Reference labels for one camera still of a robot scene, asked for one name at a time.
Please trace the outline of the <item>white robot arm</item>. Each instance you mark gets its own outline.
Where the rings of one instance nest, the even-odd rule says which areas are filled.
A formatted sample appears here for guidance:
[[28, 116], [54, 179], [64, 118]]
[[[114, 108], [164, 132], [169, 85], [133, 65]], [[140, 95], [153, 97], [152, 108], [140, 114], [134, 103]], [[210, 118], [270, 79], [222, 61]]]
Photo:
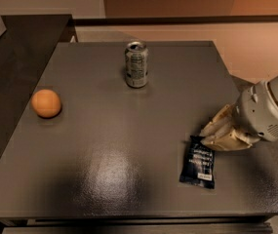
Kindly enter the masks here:
[[215, 151], [244, 150], [278, 140], [278, 76], [245, 89], [201, 130], [201, 143]]

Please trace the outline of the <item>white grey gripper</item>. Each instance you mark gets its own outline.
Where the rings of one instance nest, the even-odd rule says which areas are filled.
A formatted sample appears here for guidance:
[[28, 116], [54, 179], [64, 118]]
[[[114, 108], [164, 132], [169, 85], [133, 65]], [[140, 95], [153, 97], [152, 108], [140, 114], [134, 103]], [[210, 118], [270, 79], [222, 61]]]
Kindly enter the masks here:
[[[237, 151], [260, 139], [278, 140], [278, 82], [258, 82], [241, 93], [233, 108], [226, 104], [201, 130], [202, 144], [215, 151]], [[233, 118], [247, 134], [234, 129]]]

